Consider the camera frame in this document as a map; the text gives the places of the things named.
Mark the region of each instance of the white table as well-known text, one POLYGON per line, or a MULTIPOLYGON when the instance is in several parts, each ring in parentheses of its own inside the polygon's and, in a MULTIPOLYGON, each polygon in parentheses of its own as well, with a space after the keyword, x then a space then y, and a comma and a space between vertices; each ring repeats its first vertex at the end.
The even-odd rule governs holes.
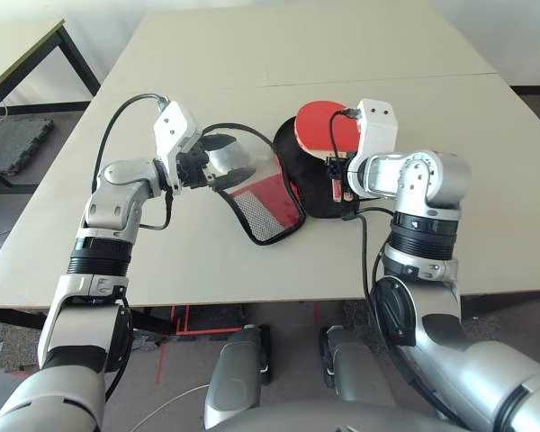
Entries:
MULTIPOLYGON (((398 150, 453 151, 472 166, 455 249, 462 293, 540 290, 540 121, 424 3, 362 0, 149 14, 5 242, 0 307, 50 303, 106 123, 147 91, 184 103, 202 125, 243 122, 268 136, 311 100, 391 102, 398 150), (291 58, 301 49, 308 58, 291 58)), ((154 154, 156 117, 152 103, 125 112, 105 160, 154 154)), ((158 223, 163 211, 154 200, 143 219, 158 223)), ((370 256, 387 232, 374 215, 370 256)), ((258 247, 216 194, 184 191, 168 230, 139 233, 130 304, 359 298, 360 238, 358 222, 308 219, 258 247)))

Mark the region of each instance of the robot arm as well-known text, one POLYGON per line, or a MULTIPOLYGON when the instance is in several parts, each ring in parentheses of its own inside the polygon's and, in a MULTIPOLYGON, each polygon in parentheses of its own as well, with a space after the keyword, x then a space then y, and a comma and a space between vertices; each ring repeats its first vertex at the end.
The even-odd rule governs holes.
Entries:
POLYGON ((102 428, 104 375, 123 370, 131 349, 126 273, 142 206, 162 191, 166 197, 180 193, 185 182, 177 157, 201 136, 180 105, 161 108, 154 127, 157 158, 116 162, 98 176, 40 335, 40 371, 0 410, 0 431, 102 428))
POLYGON ((460 324, 453 251, 470 168, 451 154, 393 153, 397 127, 381 104, 361 102, 360 149, 347 174, 360 196, 395 201, 384 277, 371 292, 381 330, 470 429, 540 431, 540 364, 499 342, 472 344, 460 324), (371 150, 380 147, 388 152, 371 150))

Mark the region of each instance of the white wall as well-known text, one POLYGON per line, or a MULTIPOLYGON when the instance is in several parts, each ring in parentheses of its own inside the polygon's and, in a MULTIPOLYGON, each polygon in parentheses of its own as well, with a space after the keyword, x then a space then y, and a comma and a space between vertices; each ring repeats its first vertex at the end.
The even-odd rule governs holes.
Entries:
POLYGON ((540 86, 540 0, 432 0, 513 86, 540 86))
MULTIPOLYGON (((103 80, 147 10, 288 1, 293 0, 0 0, 0 23, 65 18, 68 32, 103 80)), ((431 1, 509 84, 540 85, 540 0, 431 1)), ((7 103, 88 99, 89 93, 56 50, 8 96, 7 103)))

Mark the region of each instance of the gray floor mat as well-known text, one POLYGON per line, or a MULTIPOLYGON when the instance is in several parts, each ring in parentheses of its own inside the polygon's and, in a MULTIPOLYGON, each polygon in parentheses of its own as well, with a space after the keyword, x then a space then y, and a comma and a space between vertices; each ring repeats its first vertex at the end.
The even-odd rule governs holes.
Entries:
POLYGON ((0 123, 0 174, 13 176, 54 129, 48 119, 10 119, 0 123))

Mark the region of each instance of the red rubber paddle surface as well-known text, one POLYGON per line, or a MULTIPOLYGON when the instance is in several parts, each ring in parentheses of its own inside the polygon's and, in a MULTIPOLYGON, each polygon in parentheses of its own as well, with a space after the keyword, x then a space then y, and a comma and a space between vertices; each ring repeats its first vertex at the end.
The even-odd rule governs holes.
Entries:
MULTIPOLYGON (((330 141, 329 121, 333 113, 346 107, 330 101, 306 103, 296 115, 294 132, 300 147, 316 158, 334 156, 330 141)), ((337 115, 334 119, 334 140, 338 153, 357 151, 360 133, 356 120, 337 115)))

